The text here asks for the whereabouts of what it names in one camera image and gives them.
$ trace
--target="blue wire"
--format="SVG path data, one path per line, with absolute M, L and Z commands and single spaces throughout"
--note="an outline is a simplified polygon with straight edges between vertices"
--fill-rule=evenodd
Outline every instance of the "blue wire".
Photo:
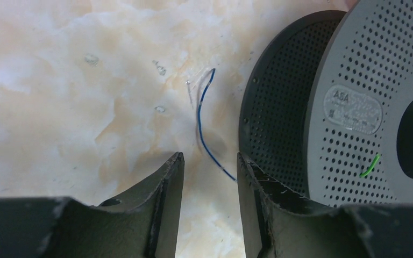
M 227 170 L 225 170 L 225 168 L 219 163 L 218 160 L 216 160 L 216 158 L 213 156 L 213 154 L 210 152 L 210 150 L 208 149 L 207 145 L 205 144 L 205 140 L 203 139 L 203 133 L 202 133 L 202 122 L 200 120 L 200 111 L 202 109 L 202 103 L 203 103 L 203 98 L 205 98 L 205 93 L 208 90 L 208 87 L 210 86 L 211 82 L 213 81 L 213 78 L 215 76 L 215 71 L 216 68 L 213 68 L 210 73 L 211 73 L 211 77 L 210 77 L 210 81 L 206 84 L 205 89 L 203 90 L 202 93 L 202 97 L 200 98 L 200 103 L 198 104 L 198 109 L 197 109 L 197 123 L 198 123 L 198 133 L 200 135 L 200 140 L 202 141 L 202 145 L 205 148 L 206 152 L 208 152 L 208 155 L 210 155 L 211 159 L 216 163 L 216 165 L 218 165 L 218 167 L 220 167 L 220 169 L 222 169 L 222 171 L 230 177 L 230 179 L 234 180 L 235 182 L 237 181 L 237 179 L 235 177 L 233 177 L 231 174 L 229 174 L 229 172 L 227 172 Z

